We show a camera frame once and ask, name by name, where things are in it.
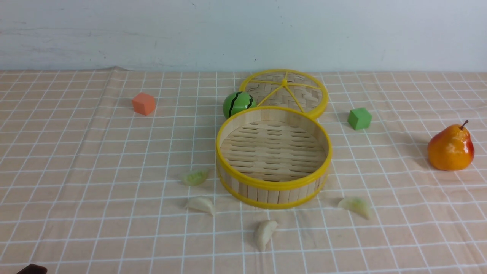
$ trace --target bamboo steamer lid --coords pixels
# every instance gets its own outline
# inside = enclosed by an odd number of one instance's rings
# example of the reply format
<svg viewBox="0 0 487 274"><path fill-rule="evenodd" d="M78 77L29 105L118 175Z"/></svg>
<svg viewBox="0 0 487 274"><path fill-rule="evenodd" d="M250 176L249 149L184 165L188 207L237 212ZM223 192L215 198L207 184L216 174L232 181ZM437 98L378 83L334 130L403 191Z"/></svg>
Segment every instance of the bamboo steamer lid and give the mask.
<svg viewBox="0 0 487 274"><path fill-rule="evenodd" d="M317 119L328 104L328 91L313 76L289 69L273 69L252 74L239 91L249 93L259 106L287 107Z"/></svg>

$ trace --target green cube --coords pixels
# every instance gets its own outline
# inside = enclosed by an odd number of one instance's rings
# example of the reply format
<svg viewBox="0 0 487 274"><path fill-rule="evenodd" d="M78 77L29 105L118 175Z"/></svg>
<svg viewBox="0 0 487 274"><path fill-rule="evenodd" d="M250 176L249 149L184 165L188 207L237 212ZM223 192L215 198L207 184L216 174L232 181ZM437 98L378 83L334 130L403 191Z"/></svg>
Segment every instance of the green cube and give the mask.
<svg viewBox="0 0 487 274"><path fill-rule="evenodd" d="M368 128L372 121L372 114L366 108L352 109L348 114L348 123L355 130Z"/></svg>

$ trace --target orange cube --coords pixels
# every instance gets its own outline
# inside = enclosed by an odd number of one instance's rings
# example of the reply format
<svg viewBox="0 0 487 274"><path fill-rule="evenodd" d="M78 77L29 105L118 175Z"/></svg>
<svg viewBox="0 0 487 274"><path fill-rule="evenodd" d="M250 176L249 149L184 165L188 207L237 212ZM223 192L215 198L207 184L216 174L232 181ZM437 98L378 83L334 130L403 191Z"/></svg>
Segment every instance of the orange cube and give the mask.
<svg viewBox="0 0 487 274"><path fill-rule="evenodd" d="M155 109L155 98L143 92L132 99L133 111L142 115L149 115Z"/></svg>

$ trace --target white wall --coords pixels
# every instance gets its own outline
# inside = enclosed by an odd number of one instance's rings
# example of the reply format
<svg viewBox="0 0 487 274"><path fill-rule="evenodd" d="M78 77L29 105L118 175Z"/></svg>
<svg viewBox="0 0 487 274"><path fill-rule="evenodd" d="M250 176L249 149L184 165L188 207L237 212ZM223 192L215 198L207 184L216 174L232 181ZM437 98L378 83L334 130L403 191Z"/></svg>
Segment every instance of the white wall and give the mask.
<svg viewBox="0 0 487 274"><path fill-rule="evenodd" d="M0 0L0 69L487 71L486 0Z"/></svg>

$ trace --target pear stem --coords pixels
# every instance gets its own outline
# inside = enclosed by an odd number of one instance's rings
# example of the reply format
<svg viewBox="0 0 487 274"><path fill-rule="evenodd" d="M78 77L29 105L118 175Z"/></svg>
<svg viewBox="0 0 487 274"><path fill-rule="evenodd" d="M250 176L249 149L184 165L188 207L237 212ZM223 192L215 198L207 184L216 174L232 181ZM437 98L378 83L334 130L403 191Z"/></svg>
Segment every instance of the pear stem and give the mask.
<svg viewBox="0 0 487 274"><path fill-rule="evenodd" d="M465 123L463 123L463 125L460 127L460 130L463 130L463 127L468 123L468 120L465 121Z"/></svg>

